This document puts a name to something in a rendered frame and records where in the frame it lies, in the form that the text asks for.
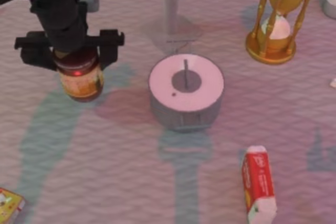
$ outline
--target golden hourglass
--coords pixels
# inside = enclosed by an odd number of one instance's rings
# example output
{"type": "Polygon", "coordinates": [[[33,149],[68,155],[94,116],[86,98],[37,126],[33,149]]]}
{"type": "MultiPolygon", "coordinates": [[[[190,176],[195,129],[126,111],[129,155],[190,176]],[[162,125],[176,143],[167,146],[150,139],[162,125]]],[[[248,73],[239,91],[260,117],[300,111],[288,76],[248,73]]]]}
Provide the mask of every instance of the golden hourglass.
{"type": "Polygon", "coordinates": [[[282,64],[290,60],[296,51],[295,37],[301,28],[309,0],[269,0],[272,7],[270,17],[260,23],[267,0],[260,0],[255,26],[246,38],[246,49],[256,60],[267,64],[282,64]],[[302,3],[295,25],[286,19],[289,12],[302,3]]]}

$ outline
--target hourglass base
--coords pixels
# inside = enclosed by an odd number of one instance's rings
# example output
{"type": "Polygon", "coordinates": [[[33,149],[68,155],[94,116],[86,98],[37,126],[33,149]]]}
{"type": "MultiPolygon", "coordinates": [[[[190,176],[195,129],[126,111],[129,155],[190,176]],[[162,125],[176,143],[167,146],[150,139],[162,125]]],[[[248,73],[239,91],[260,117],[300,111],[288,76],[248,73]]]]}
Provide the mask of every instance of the hourglass base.
{"type": "Polygon", "coordinates": [[[249,33],[246,38],[246,50],[251,57],[259,62],[269,65],[279,65],[291,60],[296,52],[296,44],[294,43],[292,53],[286,51],[266,53],[264,57],[260,56],[260,46],[257,38],[252,38],[252,33],[249,33]]]}

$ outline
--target glass jar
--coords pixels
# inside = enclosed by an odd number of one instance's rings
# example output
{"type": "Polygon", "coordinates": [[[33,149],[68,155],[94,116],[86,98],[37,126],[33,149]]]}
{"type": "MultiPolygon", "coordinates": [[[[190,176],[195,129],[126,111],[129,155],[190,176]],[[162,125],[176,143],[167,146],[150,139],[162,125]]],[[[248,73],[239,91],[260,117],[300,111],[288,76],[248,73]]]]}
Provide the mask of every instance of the glass jar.
{"type": "Polygon", "coordinates": [[[101,94],[104,78],[97,48],[83,47],[70,54],[53,51],[53,58],[68,96],[78,102],[90,102],[101,94]]]}

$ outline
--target jar label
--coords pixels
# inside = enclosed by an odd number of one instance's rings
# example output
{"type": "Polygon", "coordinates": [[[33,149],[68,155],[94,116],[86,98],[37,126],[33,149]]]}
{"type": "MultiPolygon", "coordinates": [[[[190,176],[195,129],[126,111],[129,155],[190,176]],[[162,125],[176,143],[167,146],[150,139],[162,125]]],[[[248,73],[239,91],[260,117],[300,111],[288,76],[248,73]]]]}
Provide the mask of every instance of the jar label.
{"type": "Polygon", "coordinates": [[[64,91],[75,98],[85,98],[100,91],[104,83],[99,66],[83,76],[67,76],[59,72],[64,91]]]}

